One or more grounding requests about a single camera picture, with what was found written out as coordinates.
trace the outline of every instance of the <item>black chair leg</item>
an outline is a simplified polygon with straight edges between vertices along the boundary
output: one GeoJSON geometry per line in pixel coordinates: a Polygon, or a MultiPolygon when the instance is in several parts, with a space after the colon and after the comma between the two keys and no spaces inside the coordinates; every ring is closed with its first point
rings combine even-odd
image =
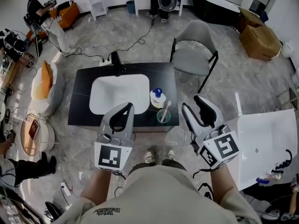
{"type": "Polygon", "coordinates": [[[203,82],[202,85],[200,86],[200,89],[199,89],[199,91],[198,91],[198,94],[201,92],[202,88],[204,88],[204,85],[205,85],[207,79],[209,78],[210,74],[211,74],[211,73],[209,73],[209,74],[206,76],[204,82],[203,82]]]}

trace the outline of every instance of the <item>white sneaker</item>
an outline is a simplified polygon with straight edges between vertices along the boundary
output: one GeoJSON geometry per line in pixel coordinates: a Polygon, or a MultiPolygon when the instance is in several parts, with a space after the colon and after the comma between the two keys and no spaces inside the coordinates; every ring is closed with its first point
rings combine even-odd
{"type": "Polygon", "coordinates": [[[76,49],[73,48],[73,49],[71,49],[69,52],[64,53],[64,57],[70,56],[70,55],[74,54],[75,52],[76,52],[76,49]]]}
{"type": "Polygon", "coordinates": [[[166,155],[166,159],[169,159],[169,160],[175,160],[175,154],[174,154],[174,151],[173,150],[170,150],[168,152],[168,154],[166,155]]]}
{"type": "Polygon", "coordinates": [[[274,221],[278,220],[280,218],[280,210],[273,210],[272,212],[269,213],[264,213],[262,215],[262,219],[267,220],[267,221],[274,221]]]}
{"type": "Polygon", "coordinates": [[[145,156],[144,156],[144,160],[146,163],[152,163],[155,162],[155,158],[154,155],[151,151],[146,151],[145,156]]]}

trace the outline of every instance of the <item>person's hand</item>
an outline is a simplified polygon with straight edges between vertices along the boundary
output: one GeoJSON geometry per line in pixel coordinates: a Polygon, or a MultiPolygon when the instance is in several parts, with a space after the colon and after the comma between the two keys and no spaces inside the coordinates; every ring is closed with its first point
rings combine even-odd
{"type": "Polygon", "coordinates": [[[11,146],[12,142],[4,142],[0,144],[0,154],[5,155],[11,146]]]}
{"type": "Polygon", "coordinates": [[[296,193],[297,193],[297,186],[294,187],[294,188],[292,189],[292,193],[293,193],[293,194],[296,194],[296,193]]]}

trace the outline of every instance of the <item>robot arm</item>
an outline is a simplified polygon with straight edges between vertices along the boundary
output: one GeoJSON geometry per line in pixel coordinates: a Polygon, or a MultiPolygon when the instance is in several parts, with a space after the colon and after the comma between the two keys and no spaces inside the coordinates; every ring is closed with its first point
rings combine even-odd
{"type": "Polygon", "coordinates": [[[214,169],[238,155],[237,137],[224,123],[217,106],[198,95],[194,96],[194,101],[200,108],[199,114],[195,114],[187,104],[182,105],[184,119],[194,135],[191,145],[196,155],[201,155],[214,169]]]}
{"type": "Polygon", "coordinates": [[[119,105],[106,113],[100,125],[98,142],[94,144],[94,165],[97,168],[122,171],[132,151],[134,106],[132,103],[119,105]],[[124,127],[118,122],[125,119],[124,127]]]}

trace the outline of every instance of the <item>round side table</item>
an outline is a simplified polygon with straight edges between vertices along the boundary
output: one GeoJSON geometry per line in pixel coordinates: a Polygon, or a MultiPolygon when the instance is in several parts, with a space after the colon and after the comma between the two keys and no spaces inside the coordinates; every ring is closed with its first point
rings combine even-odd
{"type": "Polygon", "coordinates": [[[50,151],[54,146],[55,134],[52,126],[44,121],[40,122],[34,114],[26,115],[21,124],[20,135],[22,148],[29,156],[35,156],[39,151],[50,151]],[[33,120],[36,120],[40,126],[35,140],[32,140],[29,135],[33,120]]]}

